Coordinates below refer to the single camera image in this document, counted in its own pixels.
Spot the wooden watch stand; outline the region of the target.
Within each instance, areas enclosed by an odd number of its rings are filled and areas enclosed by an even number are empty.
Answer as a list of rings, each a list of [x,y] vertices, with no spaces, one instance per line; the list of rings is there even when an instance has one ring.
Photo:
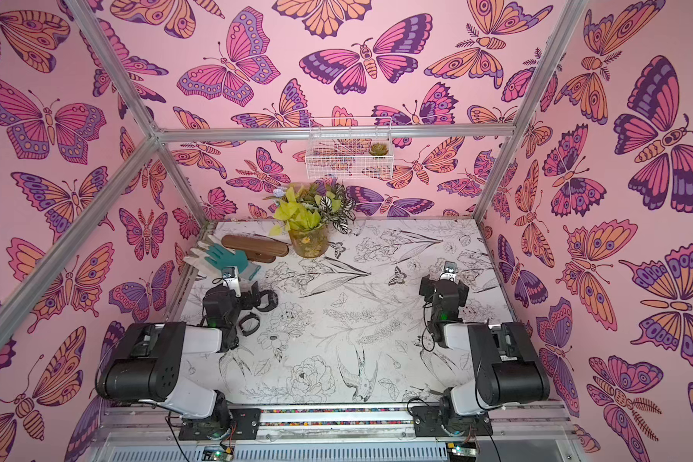
[[[273,263],[290,251],[288,244],[258,236],[228,234],[221,238],[221,245],[230,250],[242,250],[249,261],[256,263]]]

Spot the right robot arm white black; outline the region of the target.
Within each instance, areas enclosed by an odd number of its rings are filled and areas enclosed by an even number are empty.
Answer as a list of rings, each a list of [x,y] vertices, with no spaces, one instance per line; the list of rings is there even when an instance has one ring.
[[[406,410],[418,437],[491,437],[490,413],[508,404],[544,402],[550,383],[541,360],[521,323],[466,323],[460,319],[469,288],[454,276],[421,280],[425,330],[420,337],[423,353],[462,352],[473,376],[462,385],[447,388],[437,404],[410,398]]]

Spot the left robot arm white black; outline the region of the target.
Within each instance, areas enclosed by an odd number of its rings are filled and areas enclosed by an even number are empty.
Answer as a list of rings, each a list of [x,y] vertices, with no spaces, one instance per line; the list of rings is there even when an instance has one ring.
[[[121,404],[148,404],[182,419],[197,439],[231,435],[234,418],[225,395],[194,382],[182,371],[188,355],[231,352],[239,346],[240,317],[251,296],[224,284],[202,300],[202,325],[184,321],[133,323],[98,370],[95,390]]]

